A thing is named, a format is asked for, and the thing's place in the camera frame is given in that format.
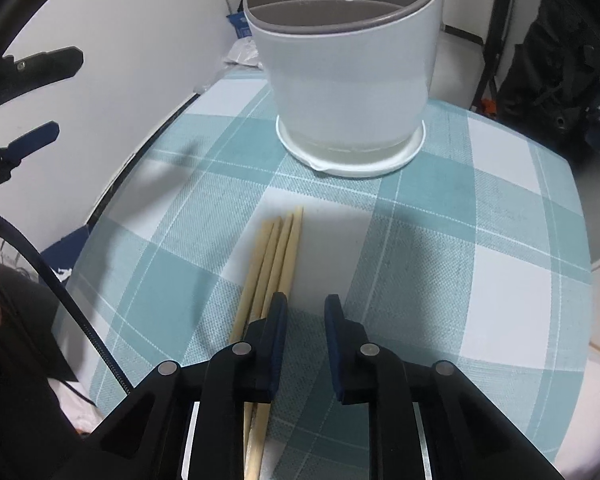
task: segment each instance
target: chopstick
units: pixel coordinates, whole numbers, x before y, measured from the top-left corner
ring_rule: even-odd
[[[266,297],[267,285],[270,282],[272,268],[275,263],[274,256],[276,256],[278,251],[278,236],[280,234],[281,225],[282,218],[276,218],[273,224],[271,235],[269,237],[269,241],[267,242],[267,249],[264,253],[264,260],[262,262],[262,268],[260,269],[260,275],[258,277],[258,285],[256,286],[256,291],[253,295],[253,305],[251,306],[251,316],[249,318],[249,322],[260,319],[262,314],[262,309]]]
[[[288,243],[286,244],[285,257],[282,264],[282,272],[280,273],[280,282],[277,287],[278,291],[283,292],[287,298],[291,292],[291,284],[293,282],[294,271],[296,270],[296,256],[298,255],[301,227],[302,207],[298,206],[293,214],[291,231],[289,234]],[[269,305],[265,305],[265,308],[268,312]],[[267,426],[269,425],[270,409],[270,404],[258,404],[255,421],[253,423],[253,431],[251,431],[252,441],[249,454],[249,463],[245,474],[246,480],[259,480],[260,478],[262,456],[264,454],[264,440],[267,434]]]
[[[282,231],[280,232],[280,238],[278,239],[278,243],[276,245],[276,253],[273,258],[273,263],[270,268],[270,273],[266,280],[266,291],[263,293],[262,301],[256,303],[256,298],[253,300],[253,308],[251,309],[251,321],[255,321],[257,319],[261,319],[266,317],[269,313],[269,306],[271,304],[271,297],[273,296],[274,291],[278,288],[278,283],[280,281],[280,273],[282,272],[282,264],[285,258],[285,250],[286,244],[289,240],[289,233],[291,231],[291,224],[293,221],[293,215],[289,213],[286,215],[285,223],[282,226]],[[251,429],[251,415],[253,413],[253,403],[245,402],[244,403],[244,449],[243,449],[243,459],[247,460],[247,447],[249,445],[249,431]]]
[[[274,222],[264,221],[262,227],[258,232],[256,238],[256,245],[251,254],[251,260],[249,262],[249,270],[247,271],[247,277],[244,280],[244,287],[242,288],[242,294],[240,295],[240,302],[238,304],[238,310],[235,313],[234,326],[229,335],[229,344],[237,343],[242,339],[244,333],[244,327],[247,323],[247,317],[251,309],[251,300],[253,299],[256,285],[258,283],[258,277],[260,275],[260,268],[262,267],[262,261],[264,260],[265,251],[267,249],[267,243],[271,231],[273,229]]]

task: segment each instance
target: black clamp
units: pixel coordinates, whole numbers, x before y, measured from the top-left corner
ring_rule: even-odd
[[[82,51],[74,46],[40,52],[24,59],[5,56],[0,60],[0,105],[18,96],[73,77],[84,62]]]
[[[277,292],[266,319],[243,341],[203,363],[165,361],[84,441],[54,480],[176,479],[193,403],[199,401],[189,478],[242,480],[245,402],[269,403],[280,380],[286,297]]]
[[[324,323],[336,398],[369,404],[372,480],[424,480],[414,402],[434,480],[562,478],[453,363],[408,363],[369,342],[336,295],[325,301]]]

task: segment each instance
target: black cable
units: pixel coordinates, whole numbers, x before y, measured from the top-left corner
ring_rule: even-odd
[[[58,281],[56,274],[46,264],[46,262],[40,256],[40,253],[31,243],[25,238],[25,236],[18,231],[13,225],[7,222],[0,216],[0,238],[6,240],[9,245],[14,247],[24,259],[26,259],[31,266],[35,269],[38,275],[44,280],[46,285],[56,295],[56,298],[62,303],[67,312],[74,318],[74,321],[78,324],[80,329],[87,336],[87,339],[91,342],[93,347],[96,349],[102,360],[105,362],[111,373],[116,380],[122,386],[122,389],[126,394],[130,393],[133,389],[133,385],[122,371],[120,365],[116,362],[109,349],[104,345],[102,339],[98,333],[94,330],[89,320],[82,313],[78,305],[75,303],[74,298],[69,295],[65,290],[64,286]]]

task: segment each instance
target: plaid tablecloth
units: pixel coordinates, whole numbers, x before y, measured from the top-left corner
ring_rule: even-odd
[[[295,161],[259,72],[230,73],[157,140],[115,194],[69,290],[135,383],[226,345],[261,221],[304,205],[280,391],[263,478],[368,478],[365,406],[334,400],[324,298],[372,341],[445,358],[553,459],[578,397],[590,259],[567,163],[472,113],[432,101],[422,152],[382,178]],[[58,339],[108,413],[113,376],[60,316]]]

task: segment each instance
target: metal frame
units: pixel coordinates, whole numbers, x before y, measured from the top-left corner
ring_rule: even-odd
[[[269,404],[280,380],[287,306],[273,295],[266,319],[209,361],[164,361],[87,437],[52,480],[176,480],[194,402],[200,402],[189,478],[243,480],[245,402]]]
[[[496,85],[494,76],[498,71],[502,51],[507,40],[514,2],[515,0],[493,0],[489,31],[482,51],[484,68],[482,69],[482,75],[480,76],[480,81],[478,82],[472,101],[473,109],[480,107],[480,101],[487,85],[490,85],[492,97],[495,98]]]
[[[433,480],[561,480],[513,423],[451,362],[423,366],[369,342],[324,302],[331,379],[343,404],[369,406],[370,480],[425,479],[419,417]]]

